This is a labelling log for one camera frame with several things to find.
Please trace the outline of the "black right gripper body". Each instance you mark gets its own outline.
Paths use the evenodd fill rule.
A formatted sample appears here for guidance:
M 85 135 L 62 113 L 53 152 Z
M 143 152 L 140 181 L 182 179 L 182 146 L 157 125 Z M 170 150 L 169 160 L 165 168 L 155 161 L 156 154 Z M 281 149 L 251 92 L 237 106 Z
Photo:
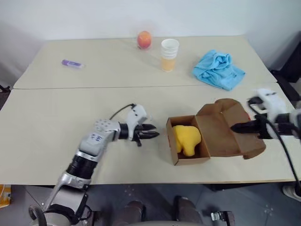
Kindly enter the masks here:
M 273 139 L 273 137 L 268 132 L 268 119 L 266 117 L 266 114 L 257 114 L 255 116 L 255 119 L 257 121 L 257 124 L 259 126 L 258 129 L 258 138 L 259 139 Z

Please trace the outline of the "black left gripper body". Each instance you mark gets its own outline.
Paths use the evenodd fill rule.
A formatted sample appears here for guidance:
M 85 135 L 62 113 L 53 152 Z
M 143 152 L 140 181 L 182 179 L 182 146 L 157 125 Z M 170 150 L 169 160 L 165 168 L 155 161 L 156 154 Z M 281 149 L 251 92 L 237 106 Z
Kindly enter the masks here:
M 129 128 L 128 140 L 132 142 L 136 142 L 138 147 L 142 146 L 140 133 L 143 131 L 143 129 L 144 129 L 144 124 Z

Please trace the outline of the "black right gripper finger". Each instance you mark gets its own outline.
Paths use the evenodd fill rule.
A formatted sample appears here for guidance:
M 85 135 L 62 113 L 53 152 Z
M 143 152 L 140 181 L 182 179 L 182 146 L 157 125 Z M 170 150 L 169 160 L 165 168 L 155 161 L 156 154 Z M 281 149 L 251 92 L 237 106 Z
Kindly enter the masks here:
M 257 120 L 252 120 L 248 122 L 236 123 L 231 126 L 231 129 L 258 129 Z
M 251 127 L 232 127 L 232 131 L 239 134 L 258 134 L 258 129 Z

